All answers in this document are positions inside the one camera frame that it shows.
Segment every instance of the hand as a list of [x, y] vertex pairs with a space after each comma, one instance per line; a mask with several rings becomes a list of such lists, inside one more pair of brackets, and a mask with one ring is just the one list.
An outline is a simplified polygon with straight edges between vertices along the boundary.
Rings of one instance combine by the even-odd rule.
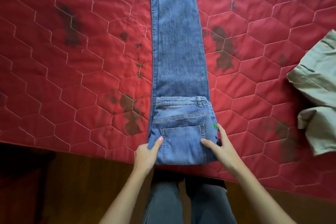
[[223, 164], [223, 166], [235, 176], [238, 171], [243, 169], [245, 164], [238, 156], [236, 150], [234, 149], [232, 143], [229, 141], [228, 136], [224, 128], [217, 124], [219, 128], [220, 135], [222, 137], [222, 146], [218, 146], [217, 144], [213, 143], [211, 140], [201, 139], [201, 143], [210, 148], [212, 152], [216, 155], [218, 160]]
[[148, 144], [139, 145], [134, 152], [134, 170], [140, 171], [147, 175], [155, 164], [159, 148], [163, 142], [163, 137], [159, 137], [155, 145], [149, 150]]

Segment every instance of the jeans leg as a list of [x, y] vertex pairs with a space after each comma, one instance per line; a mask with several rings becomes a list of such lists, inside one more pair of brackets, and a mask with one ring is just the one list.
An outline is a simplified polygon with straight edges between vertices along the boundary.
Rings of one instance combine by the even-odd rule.
[[202, 184], [193, 193], [191, 200], [191, 224], [237, 224], [226, 196], [220, 186]]
[[142, 224], [183, 224], [179, 188], [175, 182], [157, 183], [150, 188]]

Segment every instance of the red mattress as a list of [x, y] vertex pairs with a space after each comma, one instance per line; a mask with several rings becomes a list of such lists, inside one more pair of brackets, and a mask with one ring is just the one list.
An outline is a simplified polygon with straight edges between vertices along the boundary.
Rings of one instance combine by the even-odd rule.
[[[218, 122], [266, 187], [336, 199], [288, 73], [336, 28], [336, 0], [197, 0]], [[149, 0], [0, 0], [0, 141], [133, 162], [151, 103]], [[220, 163], [163, 167], [233, 180]]]

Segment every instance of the beige cloth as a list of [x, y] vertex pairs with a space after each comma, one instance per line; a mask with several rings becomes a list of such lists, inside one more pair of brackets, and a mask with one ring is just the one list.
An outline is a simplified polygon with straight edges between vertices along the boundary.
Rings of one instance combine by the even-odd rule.
[[336, 31], [315, 44], [287, 78], [316, 105], [298, 115], [314, 155], [336, 151]]

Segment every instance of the jeans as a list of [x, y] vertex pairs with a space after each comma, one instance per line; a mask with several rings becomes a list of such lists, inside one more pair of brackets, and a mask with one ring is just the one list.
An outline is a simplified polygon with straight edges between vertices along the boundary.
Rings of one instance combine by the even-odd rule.
[[201, 138], [217, 142], [196, 0], [151, 0], [153, 86], [148, 148], [164, 140], [157, 165], [215, 161]]
[[[237, 223], [225, 188], [203, 184], [195, 190], [187, 188], [187, 195], [191, 200], [191, 224]], [[172, 223], [183, 224], [179, 188], [175, 182], [154, 184], [142, 224]]]

